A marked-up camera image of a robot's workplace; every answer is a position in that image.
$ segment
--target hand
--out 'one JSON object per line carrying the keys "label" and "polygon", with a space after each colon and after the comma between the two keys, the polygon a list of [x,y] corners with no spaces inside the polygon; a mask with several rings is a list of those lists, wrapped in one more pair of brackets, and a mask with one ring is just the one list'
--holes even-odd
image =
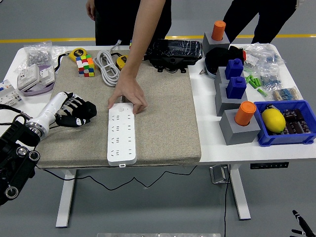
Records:
{"label": "hand", "polygon": [[88,0],[87,3],[85,4],[85,9],[87,10],[87,14],[91,18],[91,20],[95,21],[94,0]]}
{"label": "hand", "polygon": [[144,92],[137,83],[136,78],[128,74],[125,75],[123,70],[121,71],[121,75],[112,96],[108,99],[108,109],[110,109],[114,102],[122,95],[133,103],[133,114],[141,112],[148,106]]}

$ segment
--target orange cylinder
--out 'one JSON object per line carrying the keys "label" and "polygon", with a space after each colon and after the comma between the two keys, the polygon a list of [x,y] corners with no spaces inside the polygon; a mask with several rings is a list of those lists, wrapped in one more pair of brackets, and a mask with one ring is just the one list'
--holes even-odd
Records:
{"label": "orange cylinder", "polygon": [[235,115],[235,122],[240,126],[247,126],[253,114],[256,112],[256,105],[250,101],[244,101],[240,105],[237,114]]}
{"label": "orange cylinder", "polygon": [[215,41],[221,41],[223,39],[226,23],[224,21],[215,21],[212,39]]}

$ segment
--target gray floor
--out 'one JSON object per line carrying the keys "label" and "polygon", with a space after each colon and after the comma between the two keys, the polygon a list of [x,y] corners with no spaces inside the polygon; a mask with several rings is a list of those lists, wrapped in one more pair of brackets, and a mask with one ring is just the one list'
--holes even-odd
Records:
{"label": "gray floor", "polygon": [[[173,1],[170,36],[202,35],[222,19],[228,1]],[[0,3],[0,40],[82,38],[94,36],[94,25],[84,9],[85,0],[3,0]],[[316,1],[307,0],[280,34],[316,34]],[[241,33],[253,34],[255,20]],[[235,43],[250,43],[237,39]],[[314,38],[281,38],[272,42],[286,61],[304,99],[316,111]],[[54,45],[94,45],[94,42],[54,42]],[[24,43],[0,43],[0,81]],[[165,170],[189,173],[186,167],[135,167],[81,170],[109,188],[135,176],[146,185]],[[290,236],[300,229],[297,210],[316,232],[315,161],[291,162],[287,169],[240,168],[251,220],[239,221],[231,186],[227,195],[227,236]],[[69,227],[55,228],[63,182],[37,170],[21,195],[0,207],[0,235],[15,237],[96,237],[97,233],[224,233],[225,185],[213,185],[208,166],[190,176],[165,174],[149,189],[132,183],[107,191],[90,179],[76,182]]]}

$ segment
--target white table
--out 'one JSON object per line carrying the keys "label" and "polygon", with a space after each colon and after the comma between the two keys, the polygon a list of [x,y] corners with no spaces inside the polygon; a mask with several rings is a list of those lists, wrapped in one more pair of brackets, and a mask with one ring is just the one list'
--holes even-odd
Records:
{"label": "white table", "polygon": [[[236,44],[237,47],[243,47],[243,44]],[[83,46],[89,50],[110,49],[108,46]],[[117,50],[126,50],[128,46],[119,46]],[[16,88],[18,74],[14,71],[26,58],[25,50],[20,49],[4,80],[9,80]],[[311,145],[291,144],[291,145],[274,145],[270,147],[260,147],[257,139],[252,143],[237,144],[227,146],[219,126],[221,117],[216,116],[215,110],[215,86],[214,79],[208,75],[200,75],[204,69],[204,58],[199,60],[194,66],[189,66],[192,92],[196,107],[197,125],[201,144],[202,156],[199,165],[231,164],[231,182],[235,194],[239,218],[241,220],[250,219],[250,213],[247,206],[246,197],[238,168],[243,163],[265,163],[265,162],[284,162],[292,160],[307,160],[316,158],[316,143]],[[280,68],[281,80],[284,88],[296,86],[292,76],[286,66]],[[249,101],[263,101],[263,97],[250,85],[246,89]],[[51,92],[39,96],[24,97],[21,95],[23,102],[15,106],[27,113],[28,115],[37,116],[42,108],[46,105],[51,97]],[[10,111],[1,111],[0,122],[11,122],[15,113]],[[0,134],[6,130],[5,126],[0,126]],[[74,178],[75,170],[65,170],[65,178]],[[57,218],[57,227],[66,227],[68,224],[70,204],[72,198],[74,181],[65,181],[62,192],[62,198]]]}

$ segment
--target gray felt mat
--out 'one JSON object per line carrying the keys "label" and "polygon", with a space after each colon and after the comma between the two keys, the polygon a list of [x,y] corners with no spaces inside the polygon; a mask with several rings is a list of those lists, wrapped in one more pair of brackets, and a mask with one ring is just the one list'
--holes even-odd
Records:
{"label": "gray felt mat", "polygon": [[[88,54],[95,57],[97,51]],[[188,70],[185,74],[158,73],[145,61],[137,81],[149,106],[135,117],[135,165],[199,162],[201,150]],[[113,90],[103,82],[99,69],[95,77],[80,78],[75,62],[69,57],[62,59],[52,96],[61,91],[73,92],[95,104],[98,114],[91,123],[79,128],[51,129],[37,147],[40,168],[109,166],[107,102]]]}

